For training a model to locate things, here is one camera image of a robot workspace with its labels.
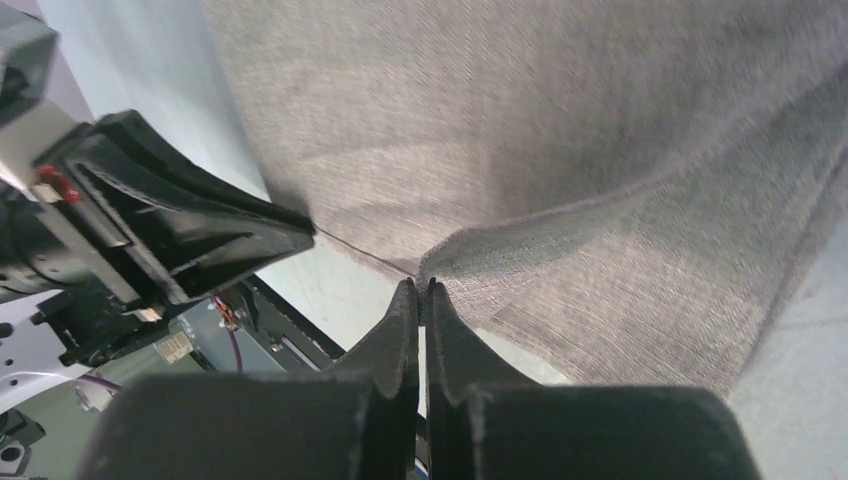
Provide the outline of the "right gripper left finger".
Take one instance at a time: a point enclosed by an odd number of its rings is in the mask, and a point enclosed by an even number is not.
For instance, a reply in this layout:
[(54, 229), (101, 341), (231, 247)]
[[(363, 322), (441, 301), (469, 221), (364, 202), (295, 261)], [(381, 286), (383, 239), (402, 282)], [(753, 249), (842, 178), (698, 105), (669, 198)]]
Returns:
[(415, 467), (416, 289), (320, 372), (147, 376), (101, 417), (80, 479), (404, 479)]

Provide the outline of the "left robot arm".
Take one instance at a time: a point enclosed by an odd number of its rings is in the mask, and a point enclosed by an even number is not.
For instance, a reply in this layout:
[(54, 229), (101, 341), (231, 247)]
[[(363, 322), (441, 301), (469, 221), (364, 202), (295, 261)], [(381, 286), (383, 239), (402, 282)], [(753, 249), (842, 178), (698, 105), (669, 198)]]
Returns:
[(1, 407), (161, 339), (169, 321), (310, 249), (303, 214), (197, 167), (134, 110), (44, 104), (1, 128)]

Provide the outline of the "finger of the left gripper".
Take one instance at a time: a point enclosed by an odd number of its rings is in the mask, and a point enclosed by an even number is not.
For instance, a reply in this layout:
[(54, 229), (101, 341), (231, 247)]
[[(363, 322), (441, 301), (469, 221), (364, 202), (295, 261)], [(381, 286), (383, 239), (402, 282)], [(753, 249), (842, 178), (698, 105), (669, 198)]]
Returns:
[(40, 220), (126, 305), (200, 300), (314, 244), (308, 217), (198, 167), (135, 110), (76, 125), (33, 170)]

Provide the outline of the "grey cloth napkin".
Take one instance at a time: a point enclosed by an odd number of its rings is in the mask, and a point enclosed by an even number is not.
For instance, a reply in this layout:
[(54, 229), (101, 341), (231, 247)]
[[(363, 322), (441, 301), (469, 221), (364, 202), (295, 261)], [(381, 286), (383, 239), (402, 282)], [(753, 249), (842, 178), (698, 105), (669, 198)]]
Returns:
[(725, 392), (847, 203), (843, 1), (208, 1), (273, 200), (570, 380)]

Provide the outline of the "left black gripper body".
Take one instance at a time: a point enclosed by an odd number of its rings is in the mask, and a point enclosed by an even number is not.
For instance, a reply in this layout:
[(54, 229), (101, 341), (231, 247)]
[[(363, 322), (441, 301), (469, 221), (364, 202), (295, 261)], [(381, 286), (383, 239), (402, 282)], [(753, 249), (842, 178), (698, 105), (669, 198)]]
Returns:
[(63, 238), (44, 225), (47, 208), (31, 191), (43, 162), (1, 161), (1, 300), (4, 303), (56, 290), (58, 298), (36, 310), (37, 324), (59, 337), (62, 365), (100, 367), (162, 339), (186, 310), (164, 296), (155, 300), (160, 319), (147, 322), (133, 303), (121, 301)]

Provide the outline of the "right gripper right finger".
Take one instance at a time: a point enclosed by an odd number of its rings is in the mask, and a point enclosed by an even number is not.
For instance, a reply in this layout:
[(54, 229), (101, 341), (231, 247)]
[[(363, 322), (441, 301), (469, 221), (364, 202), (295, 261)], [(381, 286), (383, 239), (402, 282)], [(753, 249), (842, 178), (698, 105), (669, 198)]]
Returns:
[(743, 432), (713, 393), (669, 386), (545, 386), (423, 296), (433, 479), (756, 479)]

